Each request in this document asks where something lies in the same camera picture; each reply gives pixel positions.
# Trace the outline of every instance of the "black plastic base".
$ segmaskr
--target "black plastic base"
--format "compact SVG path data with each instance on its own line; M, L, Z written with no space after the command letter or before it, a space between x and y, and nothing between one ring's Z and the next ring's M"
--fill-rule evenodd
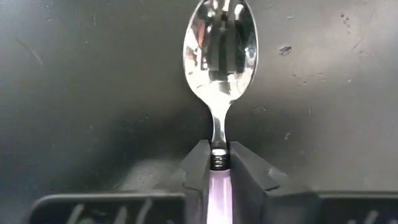
M230 152L233 224L398 223L395 192L314 192L238 142ZM205 224L209 167L210 145L202 140L155 189L46 197L26 223Z

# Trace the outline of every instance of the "gray surface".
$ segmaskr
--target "gray surface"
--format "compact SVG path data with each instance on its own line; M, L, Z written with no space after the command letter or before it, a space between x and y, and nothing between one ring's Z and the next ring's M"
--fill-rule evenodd
M196 4L0 1L0 223L41 195L152 186L210 138L182 70ZM318 189L398 189L398 2L250 5L259 68L227 138Z

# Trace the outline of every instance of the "spoon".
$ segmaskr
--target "spoon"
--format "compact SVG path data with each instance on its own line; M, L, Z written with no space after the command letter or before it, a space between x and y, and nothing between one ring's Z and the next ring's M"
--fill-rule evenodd
M191 90L213 117L211 170L229 169L224 122L257 67L257 30L245 0L202 0L185 33L183 67Z

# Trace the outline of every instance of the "spoon handle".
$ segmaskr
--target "spoon handle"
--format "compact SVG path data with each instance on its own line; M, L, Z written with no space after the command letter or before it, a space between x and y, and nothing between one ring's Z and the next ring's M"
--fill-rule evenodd
M225 117L228 106L214 107L211 111L213 116L213 138L211 139L210 169L229 169L229 151L225 138Z
M225 117L228 108L214 107L211 108L211 115L213 116L213 137L211 139L211 149L225 149L227 150L225 138Z

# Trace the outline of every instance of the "scratch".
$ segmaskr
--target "scratch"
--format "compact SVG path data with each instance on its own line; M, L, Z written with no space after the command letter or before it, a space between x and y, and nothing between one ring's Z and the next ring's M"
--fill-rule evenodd
M96 19L96 16L95 16L95 11L93 13L93 20L94 20L94 26L97 26L97 19Z
M117 188L119 188L120 187L120 185L121 185L122 183L117 183L117 184L115 184L114 186L113 186L113 189L117 189Z
M138 213L138 216L136 219L136 224L144 224L145 223L145 217L147 216L148 211L151 208L151 206L152 206L152 200L148 198Z
M39 62L41 65L43 65L43 61L42 61L42 59L40 58L40 56L38 55L38 53L36 53L33 49L31 49L30 47L28 47L28 45L26 45L26 44L25 44L23 41L21 41L20 39L15 38L15 41L16 41L18 44L20 44L23 48L25 48L27 51L29 51L29 52L33 55L33 57L36 58L37 62Z
M360 41L358 41L358 43L356 43L356 44L354 45L354 47L351 49L351 51L353 51L359 44L361 44L362 41L363 41L364 39L365 39L365 38L362 38Z
M272 9L273 7L275 7L275 6L277 6L277 5L279 5L279 2L278 2L278 3L275 3L275 4L272 4L272 5L270 5L270 6L268 6L267 9Z
M80 32L81 32L81 34L83 35L83 38L84 38L84 40L85 40L85 42L86 42L86 44L87 44L87 38L86 38L86 34L85 34L85 31L83 30L83 27L81 26L81 24L80 24L80 20L79 20L79 10L78 9L76 9L76 23L77 23L77 26L79 27L79 29L80 29Z

